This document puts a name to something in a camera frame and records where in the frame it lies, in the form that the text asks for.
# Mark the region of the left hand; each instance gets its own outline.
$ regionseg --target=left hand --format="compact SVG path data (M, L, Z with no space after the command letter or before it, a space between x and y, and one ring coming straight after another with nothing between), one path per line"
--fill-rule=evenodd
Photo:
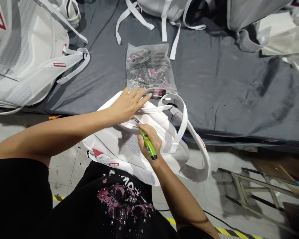
M126 87L120 97L108 108L115 123L124 123L134 118L134 113L152 96L152 94L148 94L141 99L145 93L145 88L141 88L139 91L139 88L136 87L130 93L129 90L129 87Z

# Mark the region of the cable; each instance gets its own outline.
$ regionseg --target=cable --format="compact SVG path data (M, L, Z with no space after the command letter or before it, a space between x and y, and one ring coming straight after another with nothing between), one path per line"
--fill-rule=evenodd
M205 210L203 210L203 211L204 211L205 213L211 215L212 217L216 218L217 220L221 221L222 223L224 223L226 226L230 227L231 229L233 229L233 230L235 230L235 231L238 231L238 232L240 232L241 234L244 234L247 238L249 238L249 239L253 239L253 238L251 238L248 234L244 233L243 231L241 231L241 230L239 230L239 229L237 229L237 228L235 228L235 227L230 226L228 223L224 222L223 220L219 219L218 217L214 216L213 214L211 214L211 213L209 213L209 212L207 212L207 211L205 211Z

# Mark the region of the plastic bag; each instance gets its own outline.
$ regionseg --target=plastic bag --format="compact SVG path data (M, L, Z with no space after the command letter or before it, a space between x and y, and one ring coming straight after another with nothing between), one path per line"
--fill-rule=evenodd
M178 94L170 65L168 44L132 46L126 55L126 82L130 89L145 87L146 94Z

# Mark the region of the green marker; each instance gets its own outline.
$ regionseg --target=green marker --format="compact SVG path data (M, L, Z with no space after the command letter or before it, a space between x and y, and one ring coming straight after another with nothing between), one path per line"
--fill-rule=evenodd
M149 151L149 155L151 157L151 159L157 159L157 154L156 151L152 145L152 142L150 141L150 139L148 138L148 135L140 129L140 133L144 139L144 144L147 147L147 150Z

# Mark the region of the hazard stripe tape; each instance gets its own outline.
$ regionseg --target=hazard stripe tape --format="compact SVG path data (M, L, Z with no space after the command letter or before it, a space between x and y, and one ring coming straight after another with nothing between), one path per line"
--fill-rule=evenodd
M62 201L64 198L65 197L61 197L61 196L58 196L58 195L52 195L52 199L56 200L56 201ZM176 225L176 221L173 218L166 217L166 219L169 221L170 224ZM233 230L223 229L223 228L220 228L220 227L215 227L215 228L216 228L216 231L218 233L226 235L226 236L233 236L233 237L239 237L239 238L243 238L243 239L249 239L244 234L242 234L238 231L235 231L235 230L233 231ZM260 236L255 236L255 235L252 235L252 234L248 234L248 236L250 238L255 238L255 239L266 239L266 238L263 238L263 237L260 237Z

